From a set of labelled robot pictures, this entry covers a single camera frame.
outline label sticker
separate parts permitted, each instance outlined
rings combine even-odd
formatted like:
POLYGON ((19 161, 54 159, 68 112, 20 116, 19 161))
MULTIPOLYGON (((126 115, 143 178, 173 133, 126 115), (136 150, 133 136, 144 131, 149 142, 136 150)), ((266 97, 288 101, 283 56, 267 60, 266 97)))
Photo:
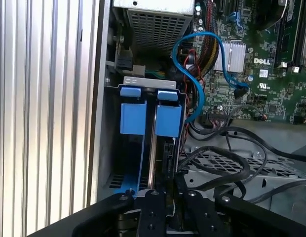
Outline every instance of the label sticker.
POLYGON ((268 70, 260 69, 260 78, 268 78, 268 70))

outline blue latch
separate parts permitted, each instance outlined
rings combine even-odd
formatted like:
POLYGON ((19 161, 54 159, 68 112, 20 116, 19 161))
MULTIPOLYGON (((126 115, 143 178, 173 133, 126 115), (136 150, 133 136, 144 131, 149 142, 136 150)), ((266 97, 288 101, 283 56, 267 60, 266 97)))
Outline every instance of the blue latch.
POLYGON ((178 95, 176 91, 159 90, 157 92, 157 98, 159 100, 178 101, 178 95))
POLYGON ((158 105, 155 134, 164 137, 178 137, 180 134, 182 107, 158 105))
POLYGON ((120 133, 145 135, 147 102, 144 104, 121 104, 120 133))
POLYGON ((121 88, 120 96, 125 97, 141 97, 141 88, 124 86, 121 88))

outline motherboard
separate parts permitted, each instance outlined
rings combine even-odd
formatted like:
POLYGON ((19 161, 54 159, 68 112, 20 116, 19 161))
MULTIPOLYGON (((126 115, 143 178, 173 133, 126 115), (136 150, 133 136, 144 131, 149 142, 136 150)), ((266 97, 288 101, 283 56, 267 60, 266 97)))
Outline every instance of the motherboard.
MULTIPOLYGON (((248 83, 249 92, 235 99, 233 89, 218 70, 220 65, 204 75, 206 101, 204 114, 228 115, 240 105, 254 105, 267 115, 269 122, 281 122, 306 125, 306 64, 297 57, 299 47, 299 27, 302 18, 302 0, 288 2, 288 10, 281 21, 265 30, 257 30, 254 25, 257 15, 256 0, 215 1, 218 14, 218 33, 225 45, 235 44, 245 47, 242 72, 229 71, 238 81, 248 83), (231 4, 234 3, 237 19, 230 16, 231 4)), ((194 20, 198 31, 198 18, 194 20)), ((201 49, 202 37, 196 37, 194 47, 201 49)), ((232 59, 231 67, 237 60, 232 59)), ((235 115, 238 119, 257 119, 252 110, 242 110, 235 115)))

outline ventilation grille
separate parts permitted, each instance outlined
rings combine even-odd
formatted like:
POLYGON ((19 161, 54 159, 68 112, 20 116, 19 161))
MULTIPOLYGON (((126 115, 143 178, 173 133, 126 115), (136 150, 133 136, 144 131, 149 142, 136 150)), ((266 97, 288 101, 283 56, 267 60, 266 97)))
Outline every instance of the ventilation grille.
POLYGON ((113 180, 111 181, 109 188, 120 189, 123 182, 124 175, 115 174, 113 180))
POLYGON ((139 191, 143 190, 143 189, 147 189, 147 188, 148 188, 148 178, 147 177, 141 177, 139 191))
POLYGON ((137 46, 170 53, 176 40, 183 36, 191 16, 128 10, 137 46))
MULTIPOLYGON (((263 163, 263 158, 246 158, 248 164, 250 165, 252 173, 258 170, 258 168, 263 163)), ((209 155, 209 154, 200 154, 198 155, 196 162, 203 164, 209 168, 214 168, 220 171, 227 171, 229 173, 236 173, 240 170, 241 166, 223 156, 218 155, 209 155)), ((306 178, 306 174, 294 169, 290 165, 293 162, 284 159, 272 159, 268 158, 268 162, 265 168, 261 171, 260 175, 264 176, 279 176, 279 177, 297 177, 297 178, 306 178)))

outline dell logo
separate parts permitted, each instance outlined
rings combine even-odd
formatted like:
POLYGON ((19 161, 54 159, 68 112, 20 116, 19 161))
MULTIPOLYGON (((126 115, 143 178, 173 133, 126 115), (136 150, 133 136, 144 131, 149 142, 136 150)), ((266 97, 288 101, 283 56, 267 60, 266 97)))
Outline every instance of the dell logo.
POLYGON ((254 58, 255 64, 271 65, 269 59, 254 58))

